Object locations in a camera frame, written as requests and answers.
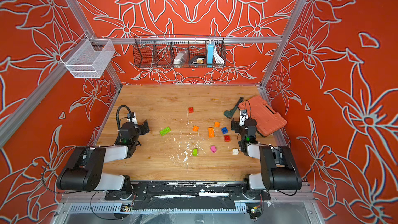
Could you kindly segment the small green lego brick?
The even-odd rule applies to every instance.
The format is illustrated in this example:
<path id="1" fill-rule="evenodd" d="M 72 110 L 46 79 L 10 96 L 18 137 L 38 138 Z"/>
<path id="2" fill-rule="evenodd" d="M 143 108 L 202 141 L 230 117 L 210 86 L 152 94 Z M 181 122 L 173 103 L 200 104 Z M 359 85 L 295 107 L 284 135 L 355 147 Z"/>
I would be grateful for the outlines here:
<path id="1" fill-rule="evenodd" d="M 198 149 L 197 149 L 197 148 L 195 148 L 195 149 L 192 151 L 192 155 L 193 155 L 194 157 L 197 157 L 197 156 L 198 156 Z"/>

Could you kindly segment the pink lego brick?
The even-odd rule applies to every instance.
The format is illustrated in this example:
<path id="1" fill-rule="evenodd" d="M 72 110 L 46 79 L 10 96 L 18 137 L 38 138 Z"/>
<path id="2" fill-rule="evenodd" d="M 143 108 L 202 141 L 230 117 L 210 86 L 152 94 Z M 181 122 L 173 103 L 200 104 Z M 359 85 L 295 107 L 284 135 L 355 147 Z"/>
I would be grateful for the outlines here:
<path id="1" fill-rule="evenodd" d="M 215 153 L 217 151 L 217 148 L 215 146 L 211 146 L 210 150 L 212 153 Z"/>

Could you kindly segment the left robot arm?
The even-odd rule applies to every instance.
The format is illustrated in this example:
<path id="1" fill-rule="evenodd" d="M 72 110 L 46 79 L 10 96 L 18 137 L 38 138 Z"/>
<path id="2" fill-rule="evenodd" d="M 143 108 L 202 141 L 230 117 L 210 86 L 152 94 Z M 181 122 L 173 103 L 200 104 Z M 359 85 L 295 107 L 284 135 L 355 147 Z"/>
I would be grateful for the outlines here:
<path id="1" fill-rule="evenodd" d="M 121 191 L 131 195 L 130 177 L 103 172 L 104 164 L 132 157 L 139 137 L 150 132 L 148 121 L 138 125 L 132 121 L 119 127 L 113 146 L 77 147 L 57 179 L 57 188 L 72 191 Z"/>

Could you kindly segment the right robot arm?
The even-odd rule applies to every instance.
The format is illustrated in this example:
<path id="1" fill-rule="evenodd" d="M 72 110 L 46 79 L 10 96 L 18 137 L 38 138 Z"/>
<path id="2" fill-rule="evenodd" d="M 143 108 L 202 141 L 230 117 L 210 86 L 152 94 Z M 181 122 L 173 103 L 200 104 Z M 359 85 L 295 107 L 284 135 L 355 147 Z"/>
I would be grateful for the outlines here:
<path id="1" fill-rule="evenodd" d="M 288 146 L 274 147 L 257 141 L 257 121 L 246 119 L 243 124 L 231 121 L 231 129 L 238 134 L 240 151 L 260 161 L 260 172 L 248 174 L 243 179 L 243 189 L 248 190 L 294 190 L 302 188 L 302 179 L 297 171 L 291 149 Z"/>

